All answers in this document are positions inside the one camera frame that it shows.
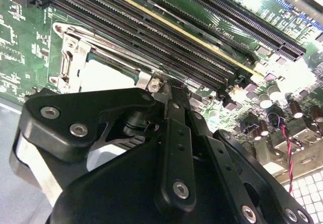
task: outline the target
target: screw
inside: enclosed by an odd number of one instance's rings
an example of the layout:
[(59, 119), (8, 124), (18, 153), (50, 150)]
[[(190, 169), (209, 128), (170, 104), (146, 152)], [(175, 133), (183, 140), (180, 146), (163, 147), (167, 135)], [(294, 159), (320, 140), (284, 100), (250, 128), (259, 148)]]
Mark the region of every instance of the screw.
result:
[(222, 135), (224, 136), (225, 139), (230, 140), (230, 134), (227, 132), (223, 132)]
[(307, 216), (305, 216), (305, 214), (300, 211), (300, 210), (297, 210), (297, 213), (299, 214), (299, 216), (305, 221), (305, 222), (309, 222)]
[(179, 106), (178, 104), (176, 104), (176, 103), (173, 103), (173, 106), (174, 106), (176, 109), (179, 109), (179, 108), (180, 108), (180, 106)]
[(80, 123), (75, 123), (70, 126), (70, 132), (76, 137), (84, 137), (87, 135), (87, 127)]
[(183, 182), (176, 181), (176, 182), (173, 184), (173, 189), (174, 189), (175, 194), (176, 194), (179, 198), (184, 199), (184, 200), (188, 198), (188, 196), (189, 196), (189, 191), (188, 191), (187, 186), (186, 186)]
[(257, 217), (255, 215), (255, 213), (253, 212), (253, 210), (247, 206), (247, 205), (243, 205), (241, 207), (241, 211), (242, 214), (244, 215), (244, 217), (252, 224), (257, 222)]
[(145, 100), (150, 101), (150, 97), (149, 97), (148, 95), (146, 95), (146, 94), (143, 94), (143, 95), (142, 95), (142, 98), (144, 98)]
[(40, 113), (43, 117), (47, 119), (56, 119), (60, 116), (60, 111), (55, 107), (45, 106), (40, 110)]
[(293, 222), (297, 222), (297, 217), (294, 214), (294, 212), (292, 212), (292, 210), (286, 208), (285, 211), (290, 220), (292, 220)]
[(199, 113), (194, 112), (194, 115), (195, 115), (195, 116), (196, 116), (196, 118), (198, 118), (199, 120), (200, 120), (200, 119), (202, 119), (202, 116), (201, 116)]

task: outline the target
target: electrolytic capacitor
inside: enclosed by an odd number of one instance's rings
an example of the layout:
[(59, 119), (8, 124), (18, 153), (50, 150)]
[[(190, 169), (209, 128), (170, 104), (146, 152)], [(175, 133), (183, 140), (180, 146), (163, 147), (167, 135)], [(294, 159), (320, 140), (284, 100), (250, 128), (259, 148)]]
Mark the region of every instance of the electrolytic capacitor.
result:
[(255, 141), (259, 141), (261, 139), (261, 134), (260, 134), (260, 130), (259, 128), (255, 129), (253, 132), (252, 132), (252, 136), (253, 136), (253, 139)]
[(277, 85), (269, 86), (267, 92), (272, 101), (280, 100), (282, 97), (282, 93)]
[(323, 113), (318, 105), (314, 105), (310, 108), (313, 119), (316, 122), (323, 122)]
[(267, 123), (264, 120), (259, 121), (259, 132), (262, 136), (267, 136), (269, 134)]
[(297, 101), (290, 102), (289, 109), (291, 109), (291, 112), (292, 112), (294, 118), (297, 119), (297, 118), (303, 117), (302, 109), (299, 106), (299, 103)]
[(259, 105), (263, 109), (267, 109), (273, 105), (269, 95), (267, 93), (263, 93), (258, 97)]

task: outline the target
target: red and black wire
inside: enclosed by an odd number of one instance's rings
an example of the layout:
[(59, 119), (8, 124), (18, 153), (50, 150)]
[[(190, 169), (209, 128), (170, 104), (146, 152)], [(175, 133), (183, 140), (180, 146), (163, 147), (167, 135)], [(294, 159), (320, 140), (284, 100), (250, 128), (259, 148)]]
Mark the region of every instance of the red and black wire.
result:
[(293, 191), (293, 160), (292, 160), (292, 142), (289, 139), (288, 129), (285, 125), (281, 125), (283, 135), (287, 142), (287, 155), (288, 155), (288, 174), (289, 174), (289, 193)]

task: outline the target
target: silver screw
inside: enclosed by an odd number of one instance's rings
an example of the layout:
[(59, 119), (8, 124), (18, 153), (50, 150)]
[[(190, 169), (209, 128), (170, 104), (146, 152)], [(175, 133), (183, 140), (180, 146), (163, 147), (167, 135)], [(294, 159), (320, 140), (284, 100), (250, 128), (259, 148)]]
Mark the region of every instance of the silver screw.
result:
[(52, 106), (45, 106), (40, 110), (40, 113), (43, 117), (47, 119), (56, 119), (60, 116), (60, 111)]
[(297, 210), (297, 213), (299, 214), (299, 216), (305, 221), (305, 222), (309, 222), (307, 216), (305, 216), (305, 214), (300, 211), (300, 210)]
[(194, 115), (195, 115), (195, 116), (196, 116), (196, 118), (198, 118), (199, 120), (200, 120), (200, 119), (202, 119), (202, 116), (201, 116), (199, 113), (194, 112)]
[(257, 222), (257, 217), (255, 215), (255, 213), (253, 212), (253, 210), (247, 206), (247, 205), (243, 205), (241, 207), (241, 211), (242, 214), (244, 215), (244, 217), (252, 224)]
[(224, 138), (225, 139), (227, 139), (227, 140), (230, 140), (230, 134), (229, 133), (227, 133), (227, 132), (223, 132), (223, 136), (224, 136)]
[(174, 106), (176, 109), (179, 109), (179, 108), (180, 108), (180, 106), (179, 106), (178, 104), (176, 104), (176, 103), (173, 103), (173, 106)]
[(289, 217), (290, 220), (292, 220), (293, 222), (297, 222), (297, 217), (294, 214), (294, 212), (292, 212), (292, 210), (286, 208), (285, 212), (286, 212), (286, 214), (287, 214), (287, 216)]
[(144, 98), (145, 100), (150, 101), (150, 97), (149, 97), (148, 95), (146, 95), (146, 94), (143, 94), (143, 95), (142, 95), (142, 98)]
[(84, 137), (87, 135), (87, 127), (80, 123), (75, 123), (70, 126), (70, 132), (76, 137)]
[(150, 93), (157, 93), (160, 90), (160, 80), (152, 79), (150, 84), (148, 85), (148, 90)]
[(188, 198), (190, 192), (189, 192), (187, 186), (183, 182), (176, 181), (173, 184), (173, 189), (174, 189), (175, 194), (179, 198), (184, 199), (184, 200)]

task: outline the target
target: yellow slot edge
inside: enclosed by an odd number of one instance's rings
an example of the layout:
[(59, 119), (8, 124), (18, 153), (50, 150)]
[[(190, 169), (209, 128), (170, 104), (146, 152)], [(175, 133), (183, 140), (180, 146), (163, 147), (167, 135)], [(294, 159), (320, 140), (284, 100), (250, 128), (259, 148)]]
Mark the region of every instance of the yellow slot edge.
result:
[(155, 14), (154, 12), (151, 12), (150, 10), (146, 9), (145, 7), (143, 7), (143, 6), (141, 6), (141, 5), (139, 5), (139, 4), (135, 3), (135, 2), (133, 2), (132, 0), (123, 0), (123, 1), (125, 1), (125, 2), (127, 2), (127, 3), (129, 3), (129, 4), (131, 4), (131, 5), (133, 5), (134, 7), (136, 7), (136, 8), (138, 8), (138, 9), (142, 10), (143, 12), (145, 12), (145, 13), (149, 14), (150, 16), (154, 17), (155, 19), (157, 19), (157, 20), (159, 20), (159, 21), (163, 22), (164, 24), (166, 24), (166, 25), (168, 25), (168, 26), (172, 27), (173, 29), (175, 29), (175, 30), (177, 30), (178, 32), (180, 32), (180, 33), (184, 34), (185, 36), (187, 36), (187, 37), (191, 38), (192, 40), (196, 41), (197, 43), (199, 43), (199, 44), (201, 44), (201, 45), (203, 45), (203, 46), (207, 47), (207, 48), (208, 48), (208, 49), (210, 49), (210, 50), (212, 50), (212, 51), (213, 51), (213, 52), (215, 52), (216, 54), (221, 55), (222, 57), (224, 57), (225, 59), (229, 60), (229, 61), (230, 61), (230, 62), (232, 62), (233, 64), (235, 64), (235, 65), (239, 66), (240, 68), (242, 68), (242, 69), (244, 69), (244, 70), (246, 70), (246, 71), (248, 71), (248, 72), (252, 73), (253, 75), (258, 76), (258, 77), (260, 77), (260, 78), (262, 78), (262, 79), (263, 79), (263, 75), (261, 75), (261, 74), (259, 74), (259, 73), (255, 72), (255, 71), (253, 71), (252, 69), (250, 69), (250, 68), (248, 68), (248, 67), (244, 66), (243, 64), (239, 63), (238, 61), (236, 61), (236, 60), (232, 59), (231, 57), (227, 56), (225, 53), (221, 52), (218, 48), (214, 48), (214, 47), (212, 47), (211, 45), (207, 44), (206, 42), (204, 42), (204, 41), (202, 41), (202, 40), (198, 39), (197, 37), (195, 37), (195, 36), (191, 35), (190, 33), (186, 32), (186, 31), (184, 31), (182, 28), (180, 28), (180, 27), (178, 27), (178, 26), (174, 25), (173, 23), (169, 22), (168, 20), (165, 20), (163, 17), (161, 17), (161, 16), (159, 16), (159, 15)]

